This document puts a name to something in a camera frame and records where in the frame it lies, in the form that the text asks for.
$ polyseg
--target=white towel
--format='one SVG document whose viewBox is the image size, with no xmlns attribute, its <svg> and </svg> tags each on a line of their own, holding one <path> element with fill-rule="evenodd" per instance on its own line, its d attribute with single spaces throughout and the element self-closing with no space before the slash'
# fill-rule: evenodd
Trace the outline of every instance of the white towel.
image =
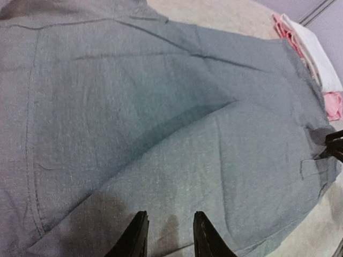
<svg viewBox="0 0 343 257">
<path fill-rule="evenodd" d="M 309 29 L 282 14 L 281 21 L 294 31 L 299 48 L 322 92 L 342 92 L 343 87 L 317 36 Z"/>
</svg>

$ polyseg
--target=seam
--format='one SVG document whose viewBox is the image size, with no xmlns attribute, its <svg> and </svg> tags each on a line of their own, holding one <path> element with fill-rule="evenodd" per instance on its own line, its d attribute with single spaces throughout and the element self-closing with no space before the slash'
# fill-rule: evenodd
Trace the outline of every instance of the seam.
<svg viewBox="0 0 343 257">
<path fill-rule="evenodd" d="M 32 61 L 32 66 L 29 72 L 28 76 L 28 94 L 27 94 L 27 122 L 26 122 L 26 141 L 25 141 L 25 157 L 26 157 L 26 176 L 27 176 L 27 190 L 28 190 L 28 200 L 30 203 L 30 209 L 33 214 L 33 221 L 36 226 L 36 229 L 39 233 L 40 238 L 43 237 L 44 235 L 44 230 L 43 230 L 43 225 L 40 219 L 39 211 L 38 211 L 38 198 L 37 198 L 37 191 L 36 191 L 36 181 L 35 181 L 35 175 L 34 175 L 34 170 L 33 170 L 33 154 L 31 151 L 31 145 L 29 141 L 29 127 L 30 124 L 33 122 L 31 120 L 31 115 L 33 108 L 31 108 L 31 102 L 32 100 L 32 88 L 31 88 L 31 78 L 32 78 L 32 70 L 34 67 L 34 62 L 36 58 L 36 52 L 38 48 L 38 40 L 40 37 L 40 32 L 37 33 L 37 39 L 36 39 L 36 45 L 35 45 L 35 50 L 34 50 L 34 55 L 33 55 L 33 61 Z"/>
<path fill-rule="evenodd" d="M 218 152 L 219 152 L 219 162 L 220 162 L 220 176 L 221 176 L 221 188 L 222 188 L 222 193 L 223 193 L 223 202 L 225 201 L 225 194 L 224 194 L 224 179 L 223 179 L 223 165 L 222 165 L 222 148 L 221 148 L 221 144 L 220 144 L 220 141 L 221 141 L 221 133 L 220 133 L 220 130 L 219 130 L 219 121 L 218 121 L 218 116 L 217 114 L 214 115 L 214 120 L 215 120 L 215 124 L 217 126 L 217 138 L 218 138 Z M 237 242 L 234 240 L 234 237 L 232 236 L 230 230 L 229 230 L 229 225 L 228 225 L 228 222 L 227 222 L 227 215 L 226 215 L 226 206 L 223 205 L 224 207 L 224 221 L 225 221 L 225 226 L 226 226 L 226 230 L 227 232 L 229 233 L 230 237 L 231 237 L 231 240 L 232 242 L 238 247 L 238 244 Z"/>
</svg>

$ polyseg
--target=stitching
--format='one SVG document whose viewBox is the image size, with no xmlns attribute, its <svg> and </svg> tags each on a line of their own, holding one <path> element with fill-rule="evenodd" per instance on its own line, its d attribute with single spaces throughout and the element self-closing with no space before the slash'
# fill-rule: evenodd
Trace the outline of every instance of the stitching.
<svg viewBox="0 0 343 257">
<path fill-rule="evenodd" d="M 222 169 L 222 148 L 221 148 L 221 144 L 220 144 L 220 141 L 221 141 L 221 133 L 220 133 L 220 130 L 219 130 L 219 121 L 218 121 L 218 116 L 217 114 L 214 115 L 214 120 L 215 120 L 215 124 L 217 126 L 217 135 L 218 135 L 218 152 L 219 152 L 219 161 L 220 161 L 220 175 L 221 175 L 221 188 L 222 188 L 222 192 L 223 192 L 223 201 L 225 199 L 225 194 L 224 194 L 224 178 L 223 178 L 223 169 Z M 235 243 L 235 245 L 238 247 L 238 244 L 237 242 L 235 242 L 230 230 L 229 230 L 229 225 L 228 225 L 228 222 L 227 222 L 227 215 L 226 215 L 226 207 L 224 205 L 224 218 L 225 218 L 225 226 L 226 226 L 226 230 L 227 232 L 229 233 L 230 237 L 231 237 L 231 240 Z"/>
<path fill-rule="evenodd" d="M 31 66 L 31 69 L 30 69 L 30 72 L 29 72 L 29 76 L 28 76 L 28 92 L 27 92 L 27 122 L 26 122 L 26 141 L 25 141 L 25 157 L 26 157 L 26 177 L 27 177 L 27 193 L 28 193 L 28 201 L 31 203 L 30 204 L 30 209 L 31 209 L 31 212 L 33 214 L 33 221 L 34 221 L 34 224 L 35 224 L 35 227 L 39 233 L 39 236 L 40 238 L 42 238 L 42 235 L 44 234 L 44 230 L 42 229 L 42 222 L 41 220 L 39 220 L 40 222 L 40 226 L 38 225 L 38 221 L 36 220 L 36 217 L 35 217 L 35 214 L 33 213 L 33 199 L 31 197 L 31 189 L 30 189 L 30 175 L 29 175 L 29 172 L 31 170 L 31 167 L 30 167 L 30 161 L 29 161 L 29 145 L 28 145 L 28 130 L 29 130 L 29 120 L 30 120 L 30 115 L 29 115 L 29 103 L 30 103 L 30 100 L 31 100 L 31 95 L 30 95 L 30 91 L 31 91 L 31 76 L 32 76 L 32 70 L 33 70 L 33 67 L 34 67 L 34 62 L 35 62 L 35 58 L 36 58 L 36 52 L 37 52 L 37 46 L 38 46 L 38 40 L 39 40 L 39 36 L 40 36 L 40 32 L 37 33 L 37 39 L 36 39 L 36 45 L 35 45 L 35 50 L 34 50 L 34 55 L 33 55 L 33 61 L 32 61 L 32 66 Z"/>
</svg>

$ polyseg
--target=white wall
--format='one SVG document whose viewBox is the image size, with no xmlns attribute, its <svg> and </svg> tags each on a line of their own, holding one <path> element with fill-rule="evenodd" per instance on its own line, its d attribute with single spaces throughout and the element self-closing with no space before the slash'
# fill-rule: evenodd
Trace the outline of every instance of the white wall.
<svg viewBox="0 0 343 257">
<path fill-rule="evenodd" d="M 307 27 L 317 35 L 343 83 L 343 0 L 335 1 Z"/>
<path fill-rule="evenodd" d="M 323 0 L 255 0 L 275 12 L 285 13 L 292 20 L 299 21 Z"/>
</svg>

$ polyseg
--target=clothing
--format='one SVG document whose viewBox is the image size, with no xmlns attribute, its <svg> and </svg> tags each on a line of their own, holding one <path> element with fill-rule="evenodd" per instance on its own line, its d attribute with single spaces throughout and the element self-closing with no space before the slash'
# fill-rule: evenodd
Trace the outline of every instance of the clothing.
<svg viewBox="0 0 343 257">
<path fill-rule="evenodd" d="M 325 110 L 329 121 L 342 118 L 342 95 L 340 92 L 324 93 Z"/>
<path fill-rule="evenodd" d="M 137 0 L 12 4 L 0 255 L 103 257 L 146 210 L 149 255 L 189 256 L 202 210 L 238 256 L 264 256 L 335 180 L 323 96 L 286 40 L 171 22 Z"/>
</svg>

